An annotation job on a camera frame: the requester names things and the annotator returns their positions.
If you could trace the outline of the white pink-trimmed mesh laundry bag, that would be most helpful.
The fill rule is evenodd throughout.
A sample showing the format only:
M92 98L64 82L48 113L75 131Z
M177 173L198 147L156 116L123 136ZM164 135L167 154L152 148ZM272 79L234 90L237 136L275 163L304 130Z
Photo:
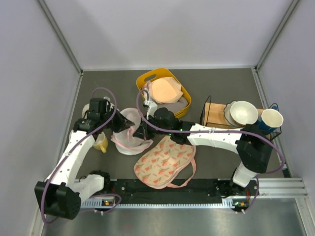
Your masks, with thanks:
M121 114L129 121L132 121L134 125L119 133L113 132L111 141L119 146L127 148L135 148L144 144L144 140L133 136L141 122L141 116L138 113L138 110L136 108L125 108L121 111Z

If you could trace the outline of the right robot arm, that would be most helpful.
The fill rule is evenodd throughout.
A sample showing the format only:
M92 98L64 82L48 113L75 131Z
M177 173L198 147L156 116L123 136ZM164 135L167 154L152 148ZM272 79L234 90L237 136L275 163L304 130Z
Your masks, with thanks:
M142 117L133 136L150 140L155 135L164 135L179 145L209 146L221 148L239 155L240 165L229 183L237 195L247 190L250 180L267 170L272 152L272 143L252 124L244 128L221 129L182 121L166 108L157 109L153 115Z

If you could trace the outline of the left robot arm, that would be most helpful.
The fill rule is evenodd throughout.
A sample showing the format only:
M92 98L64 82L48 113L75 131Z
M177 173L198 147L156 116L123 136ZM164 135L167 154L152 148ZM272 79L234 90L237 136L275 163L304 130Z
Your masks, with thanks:
M93 194L106 195L112 184L102 171L92 171L85 179L77 180L77 173L88 153L96 144L104 129L120 133L132 127L134 122L127 119L106 98L91 98L89 108L79 118L69 136L68 145L57 166L34 188L42 214L64 219L74 219L83 202Z

